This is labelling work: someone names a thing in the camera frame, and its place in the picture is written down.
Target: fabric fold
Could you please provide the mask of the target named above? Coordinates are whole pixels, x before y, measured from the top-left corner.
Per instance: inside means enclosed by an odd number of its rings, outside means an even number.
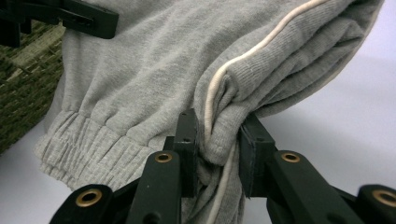
[[[147,156],[175,134],[179,113],[194,107],[200,183],[198,196],[182,201],[183,223],[206,223],[215,203],[215,223],[241,222],[245,197],[238,147],[231,168],[223,169],[239,126],[249,113],[275,114],[332,80],[369,34],[382,4],[87,2],[120,13],[117,33],[104,40],[66,31],[64,74],[46,116],[46,135],[35,148],[41,169],[71,189],[87,184],[119,189],[141,176]],[[311,7],[294,15],[301,6]],[[269,35],[254,53],[230,63]],[[210,89],[226,63],[218,86]],[[219,185],[225,177],[226,184]],[[224,196],[217,199],[220,191]]]

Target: white background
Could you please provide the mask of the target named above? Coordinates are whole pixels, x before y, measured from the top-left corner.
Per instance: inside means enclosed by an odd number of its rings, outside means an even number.
[[[262,120],[279,149],[305,155],[331,185],[396,189],[396,1],[343,72],[322,90]],[[71,191],[39,172],[38,124],[0,157],[0,223],[48,223]],[[271,223],[264,199],[247,201],[244,223]]]

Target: wicker basket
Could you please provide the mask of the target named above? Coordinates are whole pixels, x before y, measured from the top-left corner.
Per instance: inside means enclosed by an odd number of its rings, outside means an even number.
[[[32,129],[50,107],[63,72],[61,25],[33,23],[18,49],[0,46],[0,154]]]

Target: metal grommet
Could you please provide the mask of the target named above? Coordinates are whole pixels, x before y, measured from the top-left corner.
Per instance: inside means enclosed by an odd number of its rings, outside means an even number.
[[[288,161],[288,162],[299,162],[300,161],[300,157],[298,157],[296,154],[290,153],[290,152],[283,153],[281,157],[284,161]]]
[[[76,198],[76,205],[79,207],[89,207],[102,198],[102,191],[99,189],[88,189],[80,193]]]
[[[157,162],[169,162],[170,160],[172,160],[172,155],[169,153],[161,153],[155,156]]]
[[[396,194],[384,190],[384,189],[376,189],[373,190],[373,196],[379,202],[386,204],[390,207],[396,207]]]

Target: black plastic clip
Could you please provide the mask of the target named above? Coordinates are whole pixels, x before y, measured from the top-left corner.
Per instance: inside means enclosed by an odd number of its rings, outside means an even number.
[[[111,39],[119,14],[78,0],[0,0],[0,45],[18,47],[21,32],[30,34],[31,19]]]

